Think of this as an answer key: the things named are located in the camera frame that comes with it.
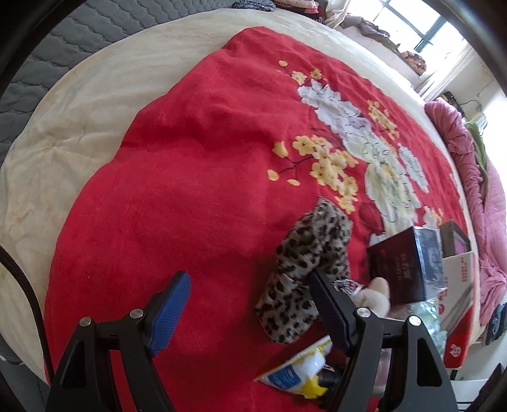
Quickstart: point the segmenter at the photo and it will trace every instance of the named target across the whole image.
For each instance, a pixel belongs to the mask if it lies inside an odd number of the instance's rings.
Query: gray quilted headboard
[[[35,48],[0,99],[0,164],[46,92],[105,46],[145,28],[229,7],[234,0],[88,0]]]

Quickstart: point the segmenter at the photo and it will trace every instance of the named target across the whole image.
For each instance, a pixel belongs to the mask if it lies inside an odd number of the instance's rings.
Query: metal screw
[[[144,315],[144,312],[142,311],[142,309],[132,309],[130,311],[130,317],[132,319],[139,319],[141,316]]]
[[[79,321],[79,325],[83,326],[83,327],[90,326],[91,323],[92,323],[92,318],[89,318],[88,316]]]
[[[367,307],[360,307],[357,310],[357,314],[359,316],[361,316],[362,318],[369,318],[372,313],[370,312],[370,310]]]
[[[420,326],[422,321],[418,316],[411,316],[409,317],[409,322],[414,326]]]

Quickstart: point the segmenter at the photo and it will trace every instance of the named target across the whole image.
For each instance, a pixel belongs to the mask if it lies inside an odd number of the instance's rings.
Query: blue label
[[[277,388],[287,390],[301,383],[301,378],[294,372],[292,365],[273,372],[268,376],[269,382]]]

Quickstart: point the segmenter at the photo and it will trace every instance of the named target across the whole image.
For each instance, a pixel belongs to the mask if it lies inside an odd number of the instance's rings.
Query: purple cloth
[[[458,169],[479,249],[481,266],[481,325],[486,325],[507,291],[507,235],[505,193],[488,159],[488,192],[481,199],[482,177],[475,160],[473,138],[461,114],[443,99],[426,103],[424,110],[447,144]]]

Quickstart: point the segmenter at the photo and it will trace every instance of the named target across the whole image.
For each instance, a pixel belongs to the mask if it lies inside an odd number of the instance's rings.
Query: pink cloth
[[[426,103],[424,109],[447,144],[463,184],[481,265],[480,322],[486,325],[507,291],[505,193],[498,172],[488,160],[488,193],[482,203],[482,177],[473,138],[462,124],[461,114],[441,98]]]

